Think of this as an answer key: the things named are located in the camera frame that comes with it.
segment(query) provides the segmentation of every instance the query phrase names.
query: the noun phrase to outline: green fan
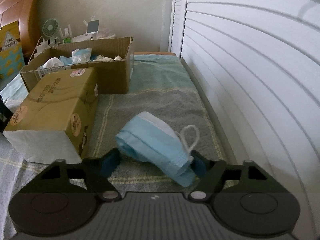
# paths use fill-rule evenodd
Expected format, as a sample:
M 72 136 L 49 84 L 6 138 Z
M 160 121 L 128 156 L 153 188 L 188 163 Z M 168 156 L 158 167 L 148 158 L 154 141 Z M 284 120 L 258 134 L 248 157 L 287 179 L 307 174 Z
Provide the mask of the green fan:
M 50 39 L 50 44 L 55 44 L 54 36 L 59 30 L 59 22 L 56 19 L 47 20 L 42 26 L 44 36 Z

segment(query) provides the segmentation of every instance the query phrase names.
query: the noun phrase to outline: surgical mask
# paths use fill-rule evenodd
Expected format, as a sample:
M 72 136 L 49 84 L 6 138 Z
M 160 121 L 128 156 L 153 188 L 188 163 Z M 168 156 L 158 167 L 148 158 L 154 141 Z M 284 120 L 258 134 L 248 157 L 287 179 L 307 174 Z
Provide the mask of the surgical mask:
M 185 140 L 185 131 L 189 128 L 196 131 L 196 139 L 190 147 Z M 148 112 L 133 117 L 116 135 L 122 153 L 141 162 L 153 163 L 184 187 L 190 186 L 195 179 L 190 168 L 193 161 L 190 153 L 199 138 L 199 130 L 194 125 L 188 125 L 178 133 Z

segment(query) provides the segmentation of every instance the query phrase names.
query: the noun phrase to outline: wooden furniture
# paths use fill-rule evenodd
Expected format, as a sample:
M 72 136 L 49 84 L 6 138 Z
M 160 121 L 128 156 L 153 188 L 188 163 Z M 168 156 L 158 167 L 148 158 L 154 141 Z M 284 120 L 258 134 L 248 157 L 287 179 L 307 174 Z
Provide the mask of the wooden furniture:
M 37 0 L 0 0 L 0 28 L 19 21 L 22 52 L 26 62 L 41 36 L 36 5 Z

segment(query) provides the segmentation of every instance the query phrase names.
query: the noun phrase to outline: box label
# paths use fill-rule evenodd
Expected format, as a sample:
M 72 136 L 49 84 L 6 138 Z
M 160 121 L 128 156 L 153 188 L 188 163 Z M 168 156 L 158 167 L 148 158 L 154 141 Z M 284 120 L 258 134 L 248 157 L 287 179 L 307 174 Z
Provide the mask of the box label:
M 20 106 L 18 109 L 15 111 L 13 116 L 10 119 L 10 124 L 15 126 L 17 125 L 27 114 L 28 107 L 27 106 Z
M 41 94 L 39 95 L 39 97 L 37 98 L 37 103 L 42 103 L 42 99 L 45 97 L 46 94 L 53 94 L 60 80 L 61 78 L 56 78 L 56 80 L 52 83 L 52 85 L 46 85 L 42 90 Z
M 70 74 L 70 77 L 81 76 L 84 72 L 85 72 L 85 68 L 81 68 L 81 69 L 72 71 L 72 73 Z
M 94 88 L 94 96 L 97 97 L 98 96 L 98 84 L 96 84 L 95 88 Z
M 17 40 L 9 32 L 7 32 L 4 39 L 4 43 L 2 45 L 2 51 L 9 49 L 16 44 L 18 44 Z
M 81 130 L 81 120 L 80 116 L 77 113 L 71 115 L 71 130 L 72 134 L 77 137 Z
M 65 70 L 65 69 L 71 69 L 71 65 L 70 66 L 61 66 L 61 67 L 50 67 L 50 68 L 42 68 L 42 69 L 38 69 L 38 73 L 40 78 L 43 78 L 44 75 L 52 73 L 52 72 L 57 72 L 59 70 Z
M 87 142 L 88 142 L 88 138 L 87 138 L 87 129 L 88 129 L 88 125 L 86 125 L 85 127 L 84 127 L 84 132 L 83 132 L 83 137 L 82 137 L 82 141 L 81 141 L 81 143 L 79 144 L 79 155 L 81 156 L 81 154 L 82 154 L 82 152 L 83 152 L 83 150 L 84 150 L 84 147 L 85 147 L 85 145 L 87 144 Z

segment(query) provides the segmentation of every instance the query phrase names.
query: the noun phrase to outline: plastic bag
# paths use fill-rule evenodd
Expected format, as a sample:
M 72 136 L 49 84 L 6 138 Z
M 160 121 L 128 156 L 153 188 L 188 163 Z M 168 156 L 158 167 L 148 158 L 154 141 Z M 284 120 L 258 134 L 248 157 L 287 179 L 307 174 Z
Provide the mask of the plastic bag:
M 110 28 L 103 28 L 98 31 L 97 39 L 115 39 L 116 35 L 112 33 Z
M 65 66 L 72 65 L 72 57 L 60 56 L 59 59 L 64 63 Z
M 72 62 L 74 64 L 86 63 L 90 61 L 92 49 L 76 49 L 72 52 Z

